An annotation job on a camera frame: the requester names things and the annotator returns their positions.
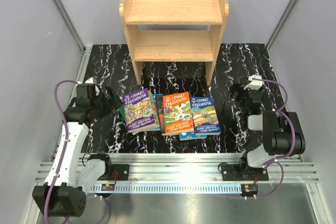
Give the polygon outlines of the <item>green back-cover Treehouse book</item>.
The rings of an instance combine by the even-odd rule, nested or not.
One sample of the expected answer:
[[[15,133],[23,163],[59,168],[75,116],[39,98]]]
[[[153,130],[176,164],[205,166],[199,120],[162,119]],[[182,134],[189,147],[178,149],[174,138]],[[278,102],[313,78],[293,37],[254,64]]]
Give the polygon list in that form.
[[[126,119],[125,119],[125,111],[124,111],[124,107],[123,107],[123,106],[119,107],[119,108],[118,108],[118,111],[119,111],[119,113],[121,114],[121,116],[122,116],[122,118],[124,119],[124,121],[126,121]]]

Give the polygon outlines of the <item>purple 52-Storey Treehouse book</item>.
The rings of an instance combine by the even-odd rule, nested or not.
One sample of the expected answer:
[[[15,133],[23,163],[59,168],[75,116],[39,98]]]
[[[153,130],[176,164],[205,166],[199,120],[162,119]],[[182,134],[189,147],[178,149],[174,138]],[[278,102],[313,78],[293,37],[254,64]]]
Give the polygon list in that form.
[[[156,127],[154,111],[147,88],[122,96],[129,133],[152,130]]]

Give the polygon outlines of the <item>blue 91-Storey Treehouse book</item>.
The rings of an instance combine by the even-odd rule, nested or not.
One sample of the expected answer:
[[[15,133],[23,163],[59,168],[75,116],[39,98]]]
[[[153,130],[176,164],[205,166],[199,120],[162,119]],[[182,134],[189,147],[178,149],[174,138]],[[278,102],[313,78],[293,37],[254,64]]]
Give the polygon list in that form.
[[[195,135],[220,135],[221,127],[211,97],[190,97]]]

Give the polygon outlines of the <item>orange 78-Storey Treehouse book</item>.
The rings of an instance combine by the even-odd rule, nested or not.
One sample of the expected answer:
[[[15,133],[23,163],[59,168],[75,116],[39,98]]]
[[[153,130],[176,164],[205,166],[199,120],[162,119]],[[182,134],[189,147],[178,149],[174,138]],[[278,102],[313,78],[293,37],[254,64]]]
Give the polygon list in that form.
[[[163,96],[164,130],[166,135],[194,131],[190,95],[188,92]]]

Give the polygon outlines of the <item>blue back-cover Treehouse book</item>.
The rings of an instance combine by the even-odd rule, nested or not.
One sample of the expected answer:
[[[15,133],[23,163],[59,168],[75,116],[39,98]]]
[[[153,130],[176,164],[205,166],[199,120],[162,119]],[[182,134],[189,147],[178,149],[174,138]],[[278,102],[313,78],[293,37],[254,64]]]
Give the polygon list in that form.
[[[181,141],[201,140],[201,139],[207,138],[207,135],[196,135],[193,132],[185,132],[185,133],[180,133],[179,138]]]

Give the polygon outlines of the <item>green 65-Storey Treehouse book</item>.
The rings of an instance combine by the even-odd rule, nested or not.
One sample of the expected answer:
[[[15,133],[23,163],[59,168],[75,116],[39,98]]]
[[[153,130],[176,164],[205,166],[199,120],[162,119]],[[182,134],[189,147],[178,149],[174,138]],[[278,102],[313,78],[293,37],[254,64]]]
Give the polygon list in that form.
[[[156,127],[154,127],[154,131],[159,131],[160,130],[160,123],[159,123],[159,114],[157,111],[157,106],[156,106],[156,97],[155,94],[152,94],[151,91],[149,91],[149,96],[151,99],[151,103],[152,103],[152,109],[153,109],[153,113],[154,113],[154,118],[155,118],[155,123],[156,123]]]

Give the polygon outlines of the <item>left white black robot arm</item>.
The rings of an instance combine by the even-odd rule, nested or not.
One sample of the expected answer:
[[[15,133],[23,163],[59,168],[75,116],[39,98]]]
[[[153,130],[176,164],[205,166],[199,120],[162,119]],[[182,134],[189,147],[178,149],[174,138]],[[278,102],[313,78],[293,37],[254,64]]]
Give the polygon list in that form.
[[[95,78],[76,81],[76,95],[65,110],[61,110],[62,135],[52,168],[42,185],[34,187],[32,197],[44,216],[80,217],[86,198],[98,180],[118,179],[118,172],[108,154],[92,154],[85,167],[77,172],[81,147],[91,124],[112,111],[110,101],[98,87]]]

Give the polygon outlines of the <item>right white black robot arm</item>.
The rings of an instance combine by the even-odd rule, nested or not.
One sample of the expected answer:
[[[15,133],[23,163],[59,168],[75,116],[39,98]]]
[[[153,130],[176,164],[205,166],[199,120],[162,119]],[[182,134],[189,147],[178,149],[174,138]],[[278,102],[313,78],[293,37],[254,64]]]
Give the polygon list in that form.
[[[239,120],[243,129],[262,132],[263,143],[245,152],[234,165],[224,169],[227,176],[237,181],[268,180],[267,167],[276,161],[293,155],[301,155],[306,140],[296,112],[261,112],[263,101],[261,88],[234,84],[230,94],[242,108]]]

